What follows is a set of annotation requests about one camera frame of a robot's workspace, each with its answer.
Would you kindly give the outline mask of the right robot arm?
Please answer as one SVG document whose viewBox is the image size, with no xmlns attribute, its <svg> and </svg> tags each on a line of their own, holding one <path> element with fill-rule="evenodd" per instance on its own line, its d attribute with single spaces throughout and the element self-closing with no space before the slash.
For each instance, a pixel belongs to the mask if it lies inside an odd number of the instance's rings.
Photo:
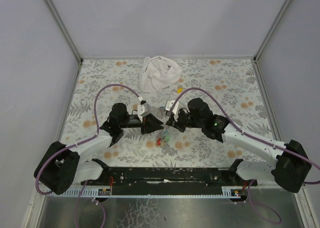
<svg viewBox="0 0 320 228">
<path fill-rule="evenodd" d="M 299 142 L 285 143 L 245 130 L 227 117 L 214 114 L 201 98 L 190 100 L 187 108 L 168 100 L 165 111 L 169 117 L 166 125 L 182 133 L 186 128 L 200 129 L 211 140 L 238 146 L 260 157 L 262 161 L 238 159 L 232 164 L 230 169 L 243 180 L 271 181 L 288 192 L 298 193 L 312 167 Z"/>
</svg>

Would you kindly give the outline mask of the blue keyring holder with rings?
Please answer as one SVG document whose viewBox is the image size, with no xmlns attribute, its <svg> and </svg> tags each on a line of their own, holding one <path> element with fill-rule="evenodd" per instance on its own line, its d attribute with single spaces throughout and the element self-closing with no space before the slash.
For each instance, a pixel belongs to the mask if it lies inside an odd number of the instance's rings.
<svg viewBox="0 0 320 228">
<path fill-rule="evenodd" d="M 165 127 L 161 132 L 161 136 L 165 137 L 165 136 L 168 136 L 168 134 L 169 134 L 169 128 Z"/>
</svg>

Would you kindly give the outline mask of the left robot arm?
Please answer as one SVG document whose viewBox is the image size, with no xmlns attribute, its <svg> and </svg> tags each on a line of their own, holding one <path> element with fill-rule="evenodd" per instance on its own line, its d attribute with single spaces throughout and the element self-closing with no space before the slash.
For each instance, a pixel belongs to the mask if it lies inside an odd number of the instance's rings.
<svg viewBox="0 0 320 228">
<path fill-rule="evenodd" d="M 145 101 L 138 105 L 135 114 L 129 114 L 124 103 L 114 104 L 107 120 L 93 137 L 70 146 L 59 141 L 49 146 L 34 171 L 37 192 L 44 193 L 39 188 L 39 184 L 43 184 L 49 189 L 47 194 L 61 195 L 73 183 L 99 178 L 103 171 L 100 164 L 89 161 L 86 165 L 79 166 L 79 163 L 98 150 L 115 145 L 123 137 L 123 130 L 127 128 L 139 128 L 141 134 L 145 135 L 164 127 L 163 122 L 150 112 Z"/>
</svg>

